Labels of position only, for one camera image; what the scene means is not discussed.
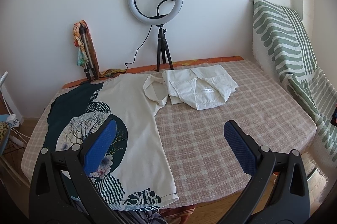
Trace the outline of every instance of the leopard print fabric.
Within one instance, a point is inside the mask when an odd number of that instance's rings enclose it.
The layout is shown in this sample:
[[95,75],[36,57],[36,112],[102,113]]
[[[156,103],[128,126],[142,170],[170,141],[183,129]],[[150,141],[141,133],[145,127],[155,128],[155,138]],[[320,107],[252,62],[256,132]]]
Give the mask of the leopard print fabric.
[[9,125],[6,122],[0,122],[0,142],[8,132]]

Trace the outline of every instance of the folded white shirt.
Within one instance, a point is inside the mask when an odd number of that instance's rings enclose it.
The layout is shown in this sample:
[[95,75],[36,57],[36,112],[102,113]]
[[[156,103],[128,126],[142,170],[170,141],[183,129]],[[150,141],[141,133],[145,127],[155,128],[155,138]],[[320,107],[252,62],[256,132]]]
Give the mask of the folded white shirt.
[[164,71],[171,103],[184,102],[197,110],[223,105],[239,85],[219,64]]

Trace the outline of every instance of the green and white striped blanket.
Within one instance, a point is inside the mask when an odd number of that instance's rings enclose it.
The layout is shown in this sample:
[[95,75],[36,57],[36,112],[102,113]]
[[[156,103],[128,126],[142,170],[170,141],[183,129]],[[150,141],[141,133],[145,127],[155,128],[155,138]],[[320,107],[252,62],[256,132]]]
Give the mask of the green and white striped blanket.
[[257,61],[270,76],[277,76],[281,86],[313,119],[317,131],[310,152],[327,176],[336,175],[337,127],[330,120],[337,91],[317,66],[300,17],[292,9],[264,0],[254,0],[253,16]]

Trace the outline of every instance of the ring light stand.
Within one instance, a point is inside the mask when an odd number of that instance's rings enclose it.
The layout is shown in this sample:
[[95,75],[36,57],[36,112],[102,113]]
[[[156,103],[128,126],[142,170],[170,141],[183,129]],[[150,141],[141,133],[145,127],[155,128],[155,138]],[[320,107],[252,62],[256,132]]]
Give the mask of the ring light stand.
[[167,60],[170,65],[170,69],[173,70],[171,55],[165,38],[166,29],[163,29],[163,26],[165,23],[172,20],[179,13],[183,5],[183,0],[171,0],[171,1],[174,1],[175,4],[173,9],[168,14],[159,15],[157,9],[157,16],[147,17],[138,9],[136,0],[129,0],[130,10],[138,20],[140,20],[145,24],[156,25],[159,28],[158,48],[157,48],[157,72],[159,72],[160,70],[160,54],[162,55],[163,63],[166,63],[165,54],[167,55]]

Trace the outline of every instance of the blue gripper pad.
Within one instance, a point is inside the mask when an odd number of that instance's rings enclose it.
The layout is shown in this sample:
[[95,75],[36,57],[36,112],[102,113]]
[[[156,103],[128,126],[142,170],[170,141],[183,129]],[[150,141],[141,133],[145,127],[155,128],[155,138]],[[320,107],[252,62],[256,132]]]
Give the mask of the blue gripper pad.
[[103,129],[95,143],[90,147],[89,151],[86,153],[84,157],[83,170],[87,176],[97,170],[112,141],[115,139],[116,132],[117,124],[114,120],[111,120]]
[[223,133],[243,171],[248,175],[255,175],[256,158],[236,128],[230,122],[226,122]]

